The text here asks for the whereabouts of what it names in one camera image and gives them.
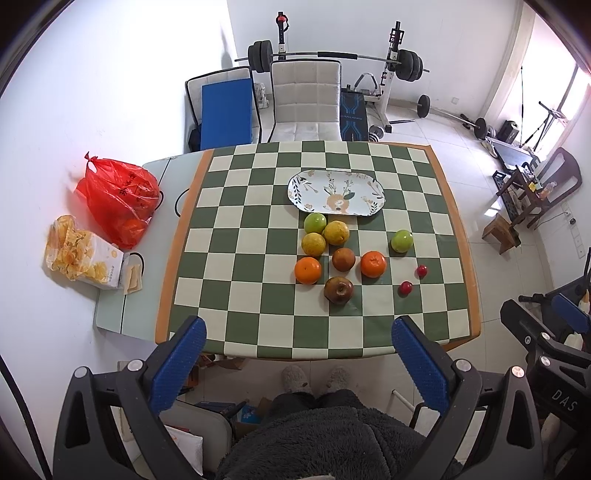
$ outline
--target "floral serving platter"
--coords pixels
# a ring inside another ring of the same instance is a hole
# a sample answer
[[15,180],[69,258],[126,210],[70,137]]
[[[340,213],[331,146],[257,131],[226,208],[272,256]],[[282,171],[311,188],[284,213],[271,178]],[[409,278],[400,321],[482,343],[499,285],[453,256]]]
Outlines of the floral serving platter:
[[304,170],[287,185],[289,200],[303,212],[370,216],[386,203],[380,182],[365,173]]

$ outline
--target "weight plate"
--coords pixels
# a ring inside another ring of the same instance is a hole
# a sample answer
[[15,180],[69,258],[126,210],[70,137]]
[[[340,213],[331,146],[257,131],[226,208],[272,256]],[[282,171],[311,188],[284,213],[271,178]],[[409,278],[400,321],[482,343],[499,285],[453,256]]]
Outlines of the weight plate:
[[417,103],[417,115],[419,118],[425,118],[431,108],[431,99],[428,95],[421,95]]
[[255,57],[256,57],[255,46],[249,45],[248,46],[248,66],[251,68],[251,70],[256,70]]
[[256,41],[252,45],[254,47],[255,70],[257,73],[263,73],[265,71],[262,69],[261,64],[261,43],[261,41]]
[[474,127],[474,136],[478,140],[484,140],[488,133],[488,124],[486,123],[486,120],[480,117],[474,122],[474,124],[476,125]]
[[421,66],[419,67],[419,70],[418,70],[417,80],[423,76],[423,59],[421,57],[418,57],[418,62],[421,64]]
[[396,65],[396,77],[408,81],[413,73],[413,55],[408,50],[398,50],[398,61]]
[[418,72],[420,71],[419,69],[421,68],[421,59],[413,51],[411,52],[411,55],[413,56],[413,71],[411,72],[410,77],[408,78],[408,81],[414,82],[415,80],[418,79]]
[[271,40],[261,42],[261,67],[263,72],[271,71],[271,62],[273,61],[273,45]]

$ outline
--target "brown fruit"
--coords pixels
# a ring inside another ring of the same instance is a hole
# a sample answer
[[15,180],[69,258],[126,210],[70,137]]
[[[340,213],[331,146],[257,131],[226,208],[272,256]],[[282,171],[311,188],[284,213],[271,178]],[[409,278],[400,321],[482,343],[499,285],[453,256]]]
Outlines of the brown fruit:
[[355,265],[355,254],[350,248],[339,248],[333,253],[333,265],[340,272],[348,272]]
[[353,284],[344,277],[329,278],[324,285],[324,296],[336,305],[343,305],[353,296]]

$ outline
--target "orange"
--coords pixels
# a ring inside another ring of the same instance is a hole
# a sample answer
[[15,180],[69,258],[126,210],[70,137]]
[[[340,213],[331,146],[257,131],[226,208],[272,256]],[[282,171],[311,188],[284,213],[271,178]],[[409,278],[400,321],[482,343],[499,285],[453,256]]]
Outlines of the orange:
[[367,252],[361,257],[361,273],[369,278],[378,278],[386,271],[386,258],[376,251]]
[[295,264],[294,275],[298,282],[310,285],[318,281],[322,275],[322,267],[315,258],[300,258]]

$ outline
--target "wooden stool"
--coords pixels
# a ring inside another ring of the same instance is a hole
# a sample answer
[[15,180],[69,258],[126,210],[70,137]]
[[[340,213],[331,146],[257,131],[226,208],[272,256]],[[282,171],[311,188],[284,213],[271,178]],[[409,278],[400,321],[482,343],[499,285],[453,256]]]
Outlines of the wooden stool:
[[497,214],[495,219],[484,228],[482,231],[482,239],[484,239],[484,237],[490,233],[492,233],[492,235],[499,242],[501,242],[499,255],[505,253],[510,248],[521,245],[519,234],[515,231],[511,224],[499,214]]

